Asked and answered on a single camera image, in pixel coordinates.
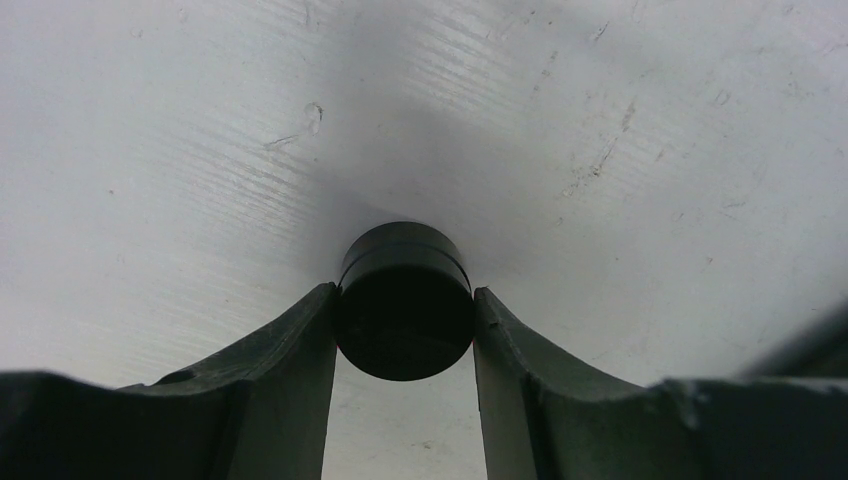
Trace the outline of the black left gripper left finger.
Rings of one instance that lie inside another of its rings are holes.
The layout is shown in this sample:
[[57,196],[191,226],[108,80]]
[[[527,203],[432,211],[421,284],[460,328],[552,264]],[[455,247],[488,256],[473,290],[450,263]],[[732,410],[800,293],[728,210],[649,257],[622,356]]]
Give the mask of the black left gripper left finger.
[[1,376],[5,479],[318,479],[337,289],[151,385],[46,371]]

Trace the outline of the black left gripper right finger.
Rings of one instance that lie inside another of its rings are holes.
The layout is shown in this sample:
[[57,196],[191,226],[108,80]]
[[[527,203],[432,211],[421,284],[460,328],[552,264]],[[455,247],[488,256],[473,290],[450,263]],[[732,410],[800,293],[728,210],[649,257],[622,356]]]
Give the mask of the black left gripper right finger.
[[475,292],[474,361],[491,479],[843,479],[842,378],[605,373]]

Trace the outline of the small black round jar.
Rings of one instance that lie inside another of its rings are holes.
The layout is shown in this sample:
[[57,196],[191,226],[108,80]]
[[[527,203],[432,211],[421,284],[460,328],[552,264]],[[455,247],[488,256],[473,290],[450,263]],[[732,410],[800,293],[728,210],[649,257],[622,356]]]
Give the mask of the small black round jar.
[[474,338],[469,277],[456,245],[412,221],[374,227],[345,253],[335,341],[360,371],[408,382],[456,364]]

